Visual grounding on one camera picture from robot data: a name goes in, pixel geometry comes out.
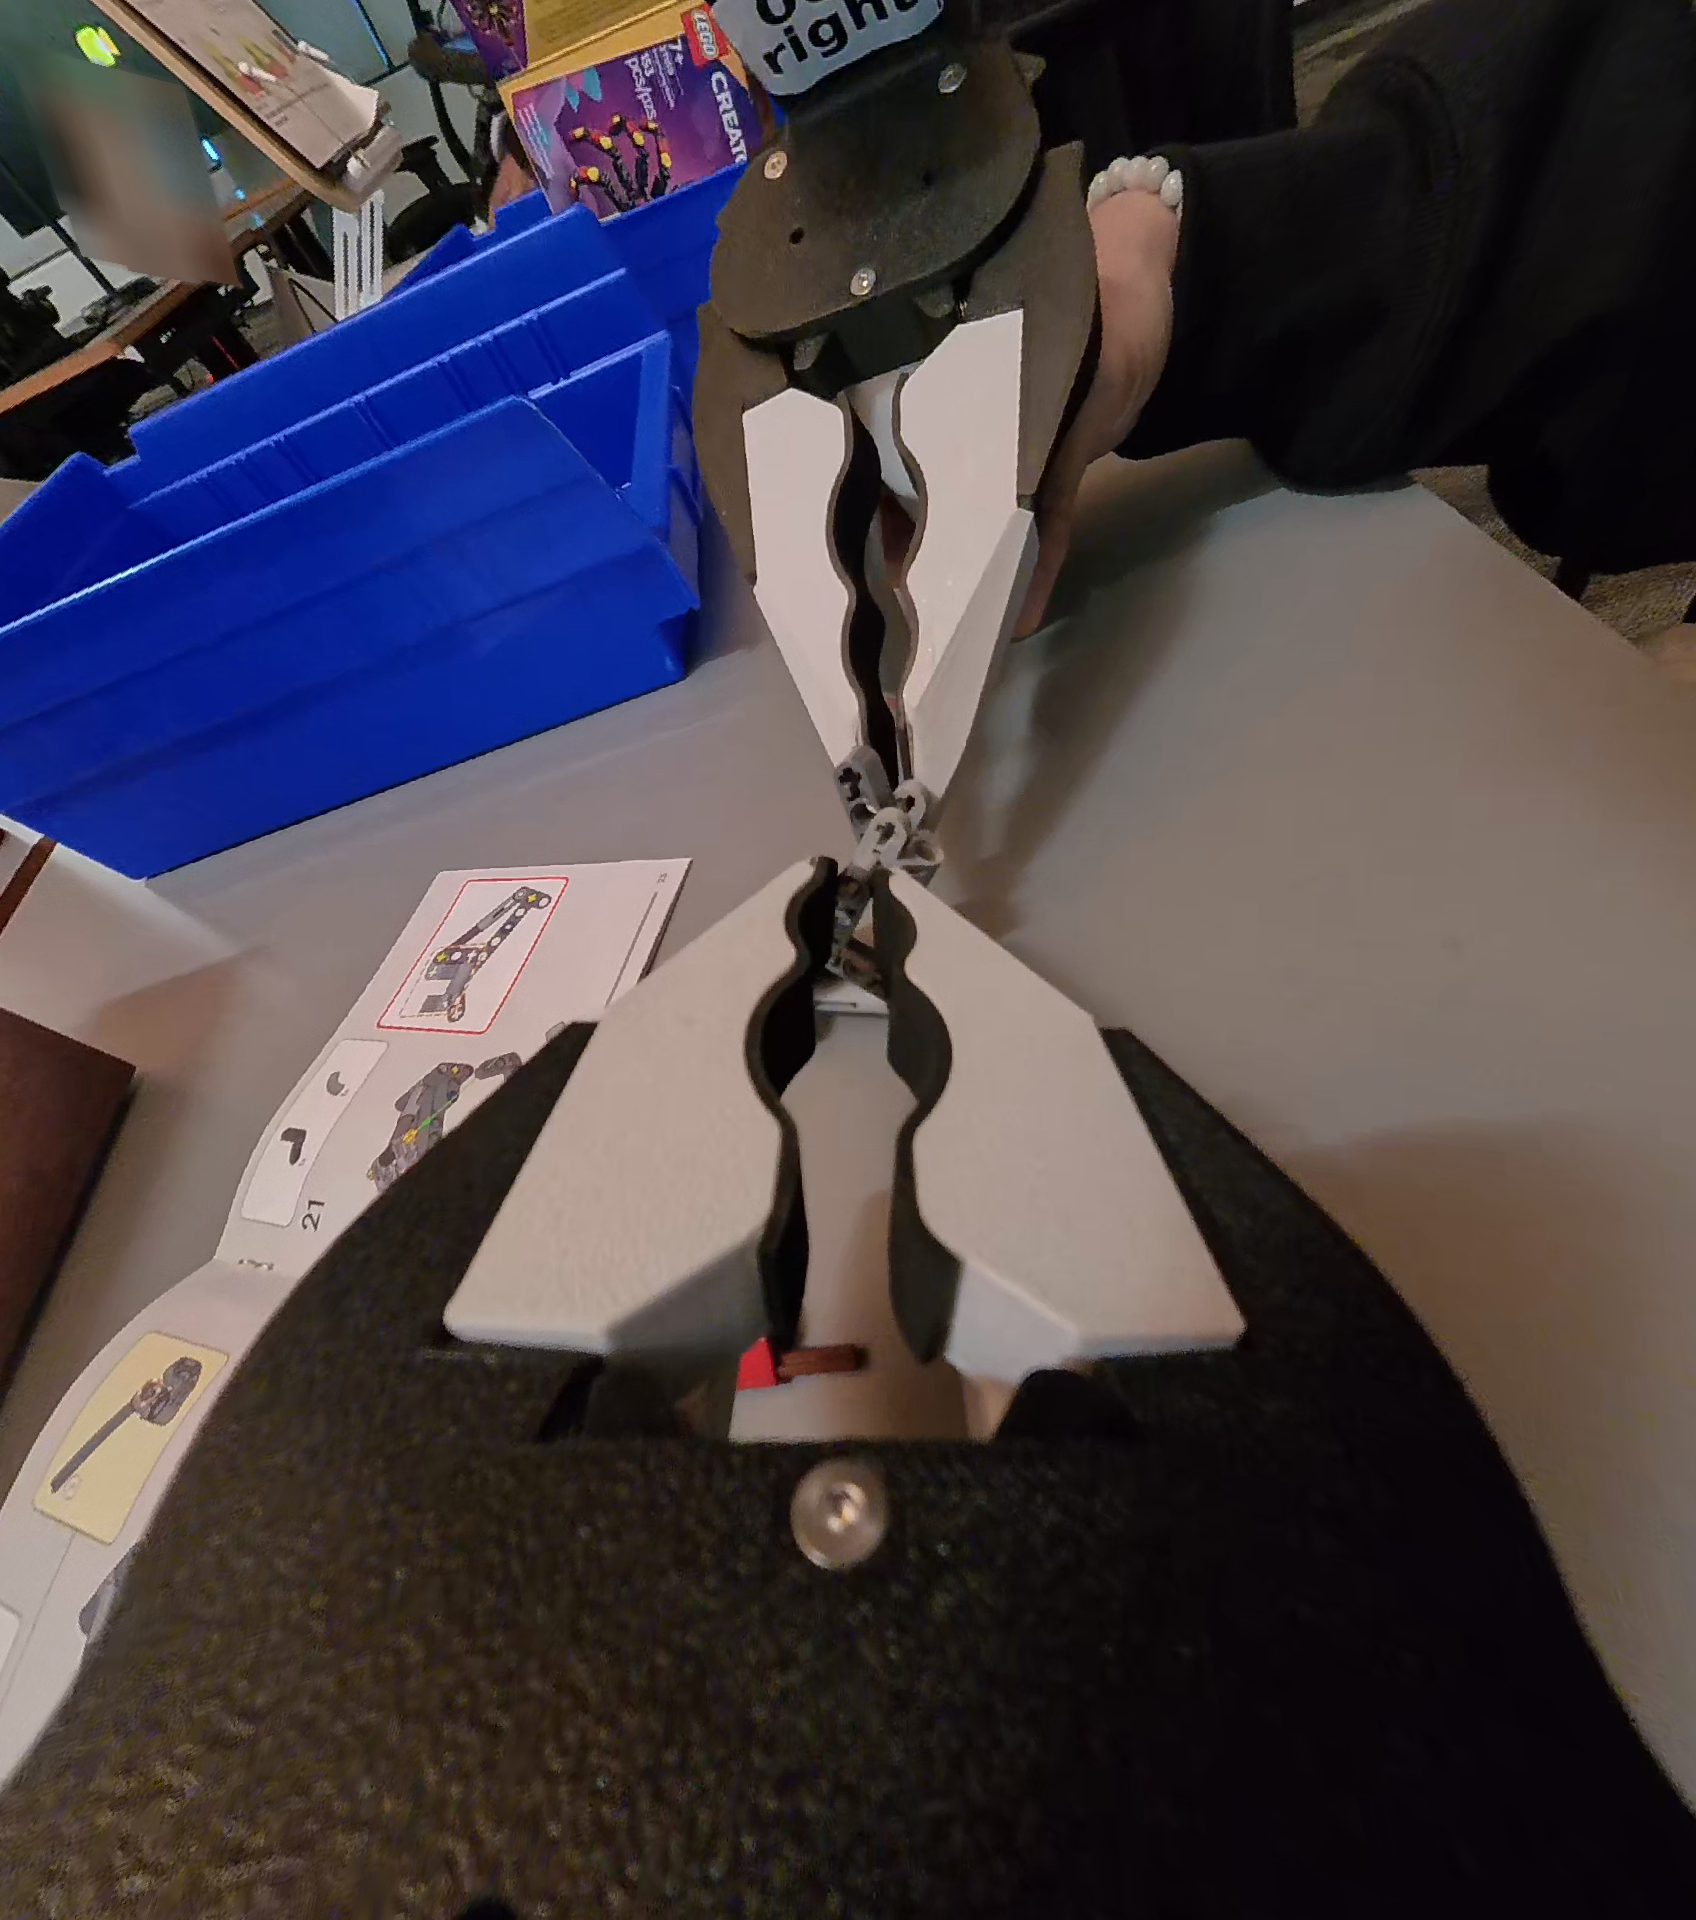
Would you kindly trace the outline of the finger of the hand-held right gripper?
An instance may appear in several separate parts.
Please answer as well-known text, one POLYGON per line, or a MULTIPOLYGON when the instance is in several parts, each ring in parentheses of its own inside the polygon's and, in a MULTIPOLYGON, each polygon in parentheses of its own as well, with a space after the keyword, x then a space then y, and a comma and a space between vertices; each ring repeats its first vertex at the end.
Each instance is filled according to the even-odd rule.
POLYGON ((1018 494, 1024 313, 958 324, 900 383, 895 433, 920 515, 903 574, 907 778, 943 797, 1034 560, 1018 494))
POLYGON ((883 612, 868 586, 877 448, 841 397, 774 394, 741 416, 754 600, 831 765, 888 767, 883 612))

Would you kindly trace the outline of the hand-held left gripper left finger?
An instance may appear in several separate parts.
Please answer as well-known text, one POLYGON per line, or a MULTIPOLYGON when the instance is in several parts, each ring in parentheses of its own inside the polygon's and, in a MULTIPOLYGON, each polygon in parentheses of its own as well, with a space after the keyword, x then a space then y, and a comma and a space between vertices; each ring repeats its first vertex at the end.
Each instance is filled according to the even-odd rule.
POLYGON ((594 1021, 444 1328, 546 1351, 737 1358, 806 1290, 792 1120, 836 861, 796 861, 594 1021))

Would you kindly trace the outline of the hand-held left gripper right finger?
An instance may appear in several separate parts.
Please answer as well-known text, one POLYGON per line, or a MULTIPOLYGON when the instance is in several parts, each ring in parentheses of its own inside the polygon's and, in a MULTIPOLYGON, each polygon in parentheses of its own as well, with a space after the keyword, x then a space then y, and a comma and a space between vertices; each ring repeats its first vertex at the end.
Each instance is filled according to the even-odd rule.
POLYGON ((914 1109, 888 1302, 959 1375, 1233 1346, 1242 1312, 1095 1017, 907 874, 877 874, 888 1068, 914 1109))

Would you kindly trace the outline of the toy car chassis assembly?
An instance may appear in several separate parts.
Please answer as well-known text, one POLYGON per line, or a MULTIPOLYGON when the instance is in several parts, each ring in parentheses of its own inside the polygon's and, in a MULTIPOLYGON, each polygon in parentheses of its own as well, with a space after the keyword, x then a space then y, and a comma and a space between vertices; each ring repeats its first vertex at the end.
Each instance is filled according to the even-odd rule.
POLYGON ((734 1389, 737 1394, 759 1394, 796 1380, 858 1375, 868 1367, 868 1358, 868 1346, 857 1341, 776 1346, 767 1336, 762 1336, 741 1351, 734 1389))

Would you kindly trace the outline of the grey toy connector assembly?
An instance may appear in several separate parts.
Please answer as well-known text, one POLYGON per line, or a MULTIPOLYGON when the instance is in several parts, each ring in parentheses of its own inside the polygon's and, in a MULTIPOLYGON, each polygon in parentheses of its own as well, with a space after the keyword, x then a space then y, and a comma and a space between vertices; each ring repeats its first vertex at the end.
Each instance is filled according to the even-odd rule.
POLYGON ((931 829, 932 797, 917 778, 888 778, 877 752, 854 745, 833 771, 857 847, 844 873, 873 878, 877 870, 907 874, 931 885, 942 873, 943 851, 931 829))

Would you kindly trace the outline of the black toy beam with pins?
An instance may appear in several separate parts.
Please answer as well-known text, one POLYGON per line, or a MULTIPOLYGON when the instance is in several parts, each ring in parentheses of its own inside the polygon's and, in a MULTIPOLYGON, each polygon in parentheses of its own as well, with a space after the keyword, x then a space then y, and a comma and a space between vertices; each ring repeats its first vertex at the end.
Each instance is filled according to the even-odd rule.
POLYGON ((873 947, 873 880, 868 873, 844 870, 836 878, 831 947, 813 999, 815 1011, 831 1017, 880 1017, 887 1011, 887 977, 873 947))

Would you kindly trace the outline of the person's right forearm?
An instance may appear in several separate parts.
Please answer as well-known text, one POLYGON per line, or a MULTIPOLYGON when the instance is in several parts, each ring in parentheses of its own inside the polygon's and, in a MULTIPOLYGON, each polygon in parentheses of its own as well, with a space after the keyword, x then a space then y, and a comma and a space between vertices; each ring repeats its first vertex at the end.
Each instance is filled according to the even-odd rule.
POLYGON ((1167 156, 1171 346, 1126 457, 1485 467, 1536 552, 1696 563, 1696 2, 1427 2, 1303 125, 1167 156))

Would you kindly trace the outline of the person's right hand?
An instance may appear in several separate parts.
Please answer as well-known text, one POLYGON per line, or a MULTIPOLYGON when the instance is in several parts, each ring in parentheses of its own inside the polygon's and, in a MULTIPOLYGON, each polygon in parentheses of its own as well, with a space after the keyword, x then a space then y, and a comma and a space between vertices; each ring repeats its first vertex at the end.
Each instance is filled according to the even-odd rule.
POLYGON ((1112 455, 1160 383, 1171 349, 1171 268, 1179 208, 1158 189, 1116 189, 1090 210, 1099 349, 1084 401, 1058 435, 1038 494, 1038 560, 1016 640, 1042 626, 1067 556, 1086 470, 1112 455))

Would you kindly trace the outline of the purple toy box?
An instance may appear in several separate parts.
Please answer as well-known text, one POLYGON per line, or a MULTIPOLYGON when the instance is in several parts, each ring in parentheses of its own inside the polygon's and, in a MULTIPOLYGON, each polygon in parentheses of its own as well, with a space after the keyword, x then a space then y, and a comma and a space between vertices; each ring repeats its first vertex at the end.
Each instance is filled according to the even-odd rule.
POLYGON ((525 2, 525 61, 498 82, 555 210, 658 202, 759 153, 766 93, 708 2, 525 2))

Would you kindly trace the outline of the open instruction booklet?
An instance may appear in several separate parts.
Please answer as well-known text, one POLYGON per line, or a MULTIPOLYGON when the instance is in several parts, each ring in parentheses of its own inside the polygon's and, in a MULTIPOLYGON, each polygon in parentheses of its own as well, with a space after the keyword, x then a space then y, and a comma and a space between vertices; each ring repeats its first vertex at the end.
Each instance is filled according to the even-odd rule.
POLYGON ((686 856, 431 878, 250 1153, 212 1262, 74 1380, 0 1506, 0 1786, 96 1646, 235 1364, 360 1212, 662 944, 686 856))

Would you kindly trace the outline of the large blue storage bin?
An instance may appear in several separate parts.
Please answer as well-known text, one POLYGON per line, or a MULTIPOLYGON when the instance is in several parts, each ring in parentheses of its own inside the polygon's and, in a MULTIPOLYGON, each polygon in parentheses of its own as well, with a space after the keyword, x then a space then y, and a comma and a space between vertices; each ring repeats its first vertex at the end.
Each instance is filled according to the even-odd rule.
POLYGON ((527 324, 144 494, 9 525, 0 814, 162 874, 686 675, 697 500, 663 328, 562 378, 527 324))

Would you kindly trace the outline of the wooden sign board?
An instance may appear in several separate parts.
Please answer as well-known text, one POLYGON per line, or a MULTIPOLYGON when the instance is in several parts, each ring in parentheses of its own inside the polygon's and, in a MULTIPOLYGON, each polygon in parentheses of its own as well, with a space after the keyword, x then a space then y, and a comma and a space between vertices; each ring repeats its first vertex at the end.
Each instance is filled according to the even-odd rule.
POLYGON ((257 2, 96 7, 326 205, 360 210, 397 169, 404 138, 382 97, 343 76, 257 2))

